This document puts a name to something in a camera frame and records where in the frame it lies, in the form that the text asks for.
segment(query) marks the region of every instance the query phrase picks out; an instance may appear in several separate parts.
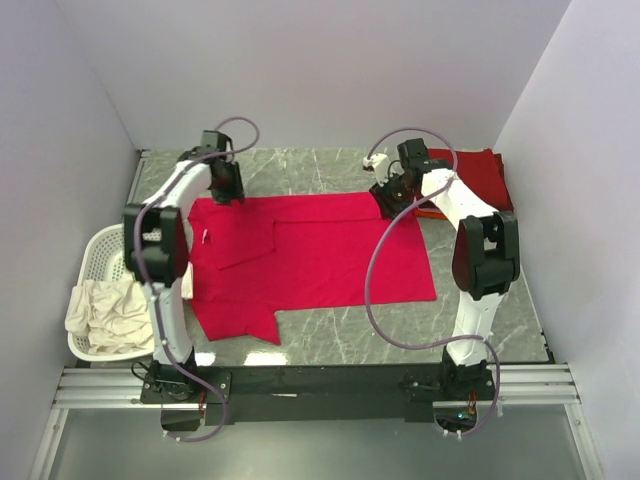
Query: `white plastic basket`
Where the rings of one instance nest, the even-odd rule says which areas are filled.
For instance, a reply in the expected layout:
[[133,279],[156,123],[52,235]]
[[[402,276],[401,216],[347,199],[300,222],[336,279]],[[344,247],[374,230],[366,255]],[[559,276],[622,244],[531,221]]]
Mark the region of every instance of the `white plastic basket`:
[[[123,260],[124,240],[122,225],[113,225],[100,230],[89,241],[84,251],[78,285],[84,280],[117,282],[126,272]],[[153,354],[153,347],[127,353],[89,354],[89,339],[72,333],[67,336],[71,352],[87,362],[117,362]]]

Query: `metal frame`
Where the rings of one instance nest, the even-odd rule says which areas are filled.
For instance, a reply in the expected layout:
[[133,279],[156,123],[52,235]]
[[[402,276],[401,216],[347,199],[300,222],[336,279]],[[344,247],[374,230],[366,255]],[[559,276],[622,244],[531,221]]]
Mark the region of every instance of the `metal frame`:
[[604,480],[604,470],[600,464],[598,452],[593,443],[591,431],[587,426],[582,406],[565,405],[564,408],[567,412],[573,440],[576,442],[580,462],[587,480]]
[[[66,368],[53,401],[49,421],[31,471],[31,480],[49,477],[65,421],[71,409],[179,409],[197,410],[197,403],[142,404],[143,382],[128,368]],[[587,427],[573,376],[567,365],[522,364],[501,367],[500,406],[564,405],[574,441],[588,480],[604,479],[604,473]],[[462,402],[434,402],[434,407]]]
[[66,408],[51,409],[40,448],[33,462],[33,467],[31,467],[29,480],[47,480],[49,478],[68,415],[69,410]]

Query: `folded red cloth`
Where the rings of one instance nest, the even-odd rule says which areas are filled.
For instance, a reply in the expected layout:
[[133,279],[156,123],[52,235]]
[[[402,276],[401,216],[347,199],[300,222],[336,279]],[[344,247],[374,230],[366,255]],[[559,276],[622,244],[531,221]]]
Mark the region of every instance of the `folded red cloth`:
[[[364,303],[364,278],[389,222],[368,193],[199,199],[194,231],[193,310],[209,340],[253,335],[280,343],[278,310]],[[435,300],[417,219],[405,218],[382,249],[375,303]]]
[[[481,152],[457,152],[458,176],[482,201],[497,210],[513,210],[507,186],[504,182],[502,157],[491,149]],[[431,158],[444,158],[453,164],[447,149],[430,148]]]

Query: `metal base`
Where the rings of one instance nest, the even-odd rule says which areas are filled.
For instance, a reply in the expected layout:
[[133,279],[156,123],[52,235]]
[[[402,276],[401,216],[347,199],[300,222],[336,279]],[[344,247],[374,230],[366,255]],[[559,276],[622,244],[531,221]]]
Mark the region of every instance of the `metal base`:
[[[567,365],[503,365],[501,377],[500,405],[565,405],[586,478],[588,480],[604,478],[589,429],[582,414],[580,397]],[[162,408],[163,410],[198,411],[197,402],[164,405],[141,403],[140,391],[142,388],[142,381],[133,377],[127,368],[65,369],[30,478],[34,480],[48,478],[64,422],[70,409],[160,410]],[[487,400],[478,402],[478,404],[484,405],[488,403]],[[464,406],[465,404],[463,401],[444,400],[434,402],[433,406],[439,408]],[[213,404],[209,405],[209,408],[213,409],[214,407]]]
[[[200,367],[197,373],[225,393],[228,424],[381,418],[433,422],[434,401],[467,401],[471,390],[481,401],[489,401],[495,394],[491,371],[486,368],[458,390],[441,384],[442,372],[442,365],[435,363]],[[155,388],[149,375],[140,401],[183,403]],[[206,424],[218,424],[222,415],[218,398],[209,394],[204,403]]]

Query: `white wall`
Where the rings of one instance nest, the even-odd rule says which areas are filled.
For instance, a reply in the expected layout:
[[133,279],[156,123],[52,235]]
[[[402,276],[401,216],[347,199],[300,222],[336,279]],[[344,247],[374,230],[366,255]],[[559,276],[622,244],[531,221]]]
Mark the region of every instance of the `white wall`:
[[25,478],[69,356],[82,252],[117,223],[135,151],[53,0],[0,7],[0,477]]
[[137,147],[245,114],[262,146],[498,137],[569,0],[58,0]]
[[640,478],[640,3],[573,0],[504,153],[534,301],[608,478]]

